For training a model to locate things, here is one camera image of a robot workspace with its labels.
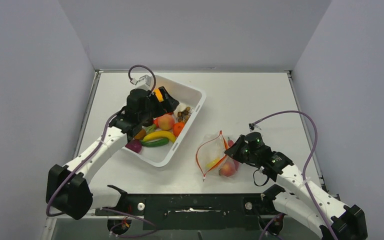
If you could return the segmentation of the red fake fruit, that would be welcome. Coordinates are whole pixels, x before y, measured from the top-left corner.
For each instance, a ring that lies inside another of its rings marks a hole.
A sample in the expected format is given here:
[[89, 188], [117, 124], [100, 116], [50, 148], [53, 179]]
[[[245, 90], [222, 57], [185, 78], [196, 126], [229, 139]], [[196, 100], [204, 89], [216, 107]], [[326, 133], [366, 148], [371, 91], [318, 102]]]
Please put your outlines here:
[[237, 172], [236, 166], [233, 162], [227, 161], [218, 170], [218, 174], [224, 177], [231, 177]]

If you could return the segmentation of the fake peach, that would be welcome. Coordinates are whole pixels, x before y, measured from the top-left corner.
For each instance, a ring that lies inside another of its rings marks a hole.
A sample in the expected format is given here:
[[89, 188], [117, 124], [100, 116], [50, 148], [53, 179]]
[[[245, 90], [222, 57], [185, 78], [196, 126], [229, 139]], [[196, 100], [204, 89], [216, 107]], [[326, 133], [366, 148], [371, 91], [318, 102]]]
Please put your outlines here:
[[156, 119], [158, 127], [163, 131], [169, 131], [175, 124], [175, 119], [170, 114], [164, 114]]

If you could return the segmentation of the clear zip top bag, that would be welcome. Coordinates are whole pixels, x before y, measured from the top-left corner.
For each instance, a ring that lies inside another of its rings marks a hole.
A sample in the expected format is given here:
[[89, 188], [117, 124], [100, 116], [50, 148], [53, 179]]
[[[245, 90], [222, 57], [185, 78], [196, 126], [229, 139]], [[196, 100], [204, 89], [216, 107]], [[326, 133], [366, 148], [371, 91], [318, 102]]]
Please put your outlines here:
[[[195, 153], [195, 163], [201, 173], [203, 181], [205, 181], [208, 176], [217, 175], [222, 178], [231, 178], [237, 174], [240, 163], [225, 155], [225, 150], [228, 148], [228, 137], [225, 137], [221, 130], [214, 134], [207, 134], [204, 136]], [[211, 169], [207, 169], [206, 164], [215, 158], [220, 158], [218, 165]], [[237, 172], [233, 176], [225, 177], [219, 175], [219, 169], [225, 162], [233, 162], [235, 164]]]

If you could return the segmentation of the white fake garlic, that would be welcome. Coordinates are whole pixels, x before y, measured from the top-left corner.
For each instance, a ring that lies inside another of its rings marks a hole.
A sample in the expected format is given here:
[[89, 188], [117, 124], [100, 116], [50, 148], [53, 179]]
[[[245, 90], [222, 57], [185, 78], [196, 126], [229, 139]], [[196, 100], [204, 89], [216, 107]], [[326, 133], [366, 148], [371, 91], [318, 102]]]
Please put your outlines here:
[[179, 112], [185, 111], [187, 108], [187, 105], [185, 103], [180, 102], [179, 105], [174, 110], [174, 114], [177, 115]]

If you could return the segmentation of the red fake chili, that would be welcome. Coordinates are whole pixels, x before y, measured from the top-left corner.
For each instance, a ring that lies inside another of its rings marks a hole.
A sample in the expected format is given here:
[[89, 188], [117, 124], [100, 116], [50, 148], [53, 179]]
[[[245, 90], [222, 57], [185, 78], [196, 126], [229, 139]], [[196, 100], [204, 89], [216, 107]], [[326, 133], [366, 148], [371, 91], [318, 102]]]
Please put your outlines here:
[[228, 137], [227, 138], [227, 145], [228, 145], [228, 147], [231, 148], [234, 144], [235, 144], [235, 142], [230, 137]]

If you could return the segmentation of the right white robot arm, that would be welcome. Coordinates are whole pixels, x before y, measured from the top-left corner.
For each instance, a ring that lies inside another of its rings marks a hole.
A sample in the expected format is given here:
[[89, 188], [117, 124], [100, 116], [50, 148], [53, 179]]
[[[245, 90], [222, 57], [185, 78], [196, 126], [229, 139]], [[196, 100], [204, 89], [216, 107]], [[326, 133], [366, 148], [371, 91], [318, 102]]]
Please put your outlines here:
[[367, 239], [365, 213], [359, 206], [346, 205], [304, 177], [291, 159], [271, 150], [259, 132], [240, 135], [225, 154], [274, 181], [261, 195], [266, 213], [288, 215], [322, 240]]

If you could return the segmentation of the brown fake kiwi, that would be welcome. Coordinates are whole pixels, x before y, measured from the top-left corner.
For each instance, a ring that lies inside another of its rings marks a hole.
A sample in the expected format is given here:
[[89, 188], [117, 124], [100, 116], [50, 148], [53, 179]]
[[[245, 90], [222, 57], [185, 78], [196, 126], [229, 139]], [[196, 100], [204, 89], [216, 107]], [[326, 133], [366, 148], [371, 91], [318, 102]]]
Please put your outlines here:
[[135, 136], [135, 140], [142, 140], [147, 135], [147, 132], [144, 128], [142, 128]]

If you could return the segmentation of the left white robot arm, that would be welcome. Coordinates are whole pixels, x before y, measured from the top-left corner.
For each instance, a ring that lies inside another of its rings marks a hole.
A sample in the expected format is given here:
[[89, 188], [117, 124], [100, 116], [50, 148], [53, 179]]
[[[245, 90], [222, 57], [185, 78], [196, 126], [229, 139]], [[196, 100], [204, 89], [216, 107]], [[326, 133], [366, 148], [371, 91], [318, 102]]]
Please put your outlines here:
[[126, 104], [112, 114], [100, 137], [65, 165], [54, 165], [48, 172], [46, 215], [68, 215], [75, 220], [89, 210], [113, 208], [125, 191], [114, 185], [91, 189], [89, 184], [99, 169], [141, 131], [149, 120], [174, 112], [179, 101], [161, 86], [162, 101], [151, 90], [135, 88]]

